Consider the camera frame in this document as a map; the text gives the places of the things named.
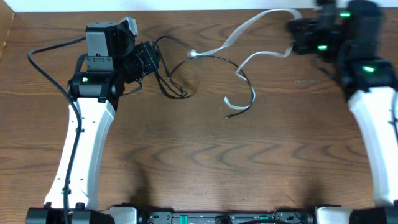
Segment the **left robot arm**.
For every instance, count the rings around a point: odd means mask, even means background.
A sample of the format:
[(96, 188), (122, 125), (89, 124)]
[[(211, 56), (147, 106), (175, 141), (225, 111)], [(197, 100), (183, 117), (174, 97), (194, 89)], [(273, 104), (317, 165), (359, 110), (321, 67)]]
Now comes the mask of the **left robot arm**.
[(144, 223), (128, 204), (98, 209), (98, 178), (106, 137), (128, 83), (159, 68), (161, 54), (136, 43), (133, 18), (96, 22), (85, 31), (86, 53), (61, 92), (69, 103), (68, 130), (55, 180), (43, 207), (30, 208), (27, 223)]

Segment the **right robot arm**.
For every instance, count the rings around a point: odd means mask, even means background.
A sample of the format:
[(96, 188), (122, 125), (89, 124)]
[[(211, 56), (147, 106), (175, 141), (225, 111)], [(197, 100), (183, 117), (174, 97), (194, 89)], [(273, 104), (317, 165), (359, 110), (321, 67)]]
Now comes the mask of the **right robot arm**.
[(383, 11), (373, 1), (350, 1), (344, 11), (335, 1), (318, 1), (316, 19), (293, 11), (286, 25), (293, 51), (315, 54), (334, 66), (337, 82), (362, 135), (373, 180), (374, 207), (319, 205), (307, 223), (397, 222), (397, 75), (377, 53)]

